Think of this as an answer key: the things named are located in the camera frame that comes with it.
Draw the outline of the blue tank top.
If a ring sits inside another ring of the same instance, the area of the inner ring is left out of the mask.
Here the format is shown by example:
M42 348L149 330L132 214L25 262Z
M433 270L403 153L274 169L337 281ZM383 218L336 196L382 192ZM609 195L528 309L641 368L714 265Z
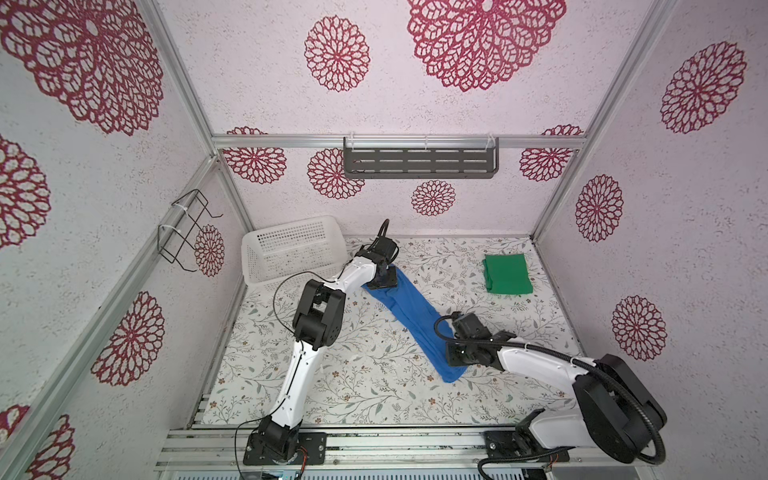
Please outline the blue tank top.
M364 289L410 332L441 379L445 383L456 382L467 367L448 363L447 344L434 331L440 314L399 268L395 271L395 287L372 288L365 285Z

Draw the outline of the green tank top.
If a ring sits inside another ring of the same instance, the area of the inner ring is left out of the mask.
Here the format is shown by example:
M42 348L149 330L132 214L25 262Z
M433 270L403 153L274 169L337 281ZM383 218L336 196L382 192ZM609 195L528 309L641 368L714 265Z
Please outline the green tank top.
M527 295L533 293L523 254L486 255L483 259L486 290L499 295Z

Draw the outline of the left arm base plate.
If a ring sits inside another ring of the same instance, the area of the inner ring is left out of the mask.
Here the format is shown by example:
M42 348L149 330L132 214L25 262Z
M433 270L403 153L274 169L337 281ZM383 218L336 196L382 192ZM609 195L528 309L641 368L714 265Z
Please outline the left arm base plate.
M245 466L314 466L325 462L328 435L325 432L298 432L280 443L252 432L241 463Z

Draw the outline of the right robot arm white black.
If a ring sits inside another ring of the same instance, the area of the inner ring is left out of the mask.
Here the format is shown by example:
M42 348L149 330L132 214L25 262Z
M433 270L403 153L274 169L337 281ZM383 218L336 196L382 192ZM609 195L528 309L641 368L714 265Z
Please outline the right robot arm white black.
M473 313L444 315L435 321L434 332L445 342L452 366L478 365L532 377L576 402L571 411L533 411L516 424L505 446L489 440L485 464L552 462L579 448L596 448L622 464L666 460L661 431L667 415L620 357L576 356L511 332L493 333Z

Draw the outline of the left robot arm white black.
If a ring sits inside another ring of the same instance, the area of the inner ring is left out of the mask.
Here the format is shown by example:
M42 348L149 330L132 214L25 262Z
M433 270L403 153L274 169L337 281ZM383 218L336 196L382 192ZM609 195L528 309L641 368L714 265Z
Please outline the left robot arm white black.
M285 381L274 407L256 428L256 439L282 460L293 457L298 448L305 401L322 355L340 334L346 297L363 286L395 287L398 253L397 243L381 230L336 278L305 284L293 316L294 345Z

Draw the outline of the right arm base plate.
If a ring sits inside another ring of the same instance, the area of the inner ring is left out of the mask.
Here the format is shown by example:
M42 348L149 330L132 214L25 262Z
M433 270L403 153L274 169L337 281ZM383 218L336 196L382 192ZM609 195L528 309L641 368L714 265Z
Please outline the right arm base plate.
M531 435L516 430L483 433L489 463L554 463L570 460L569 447L542 447Z

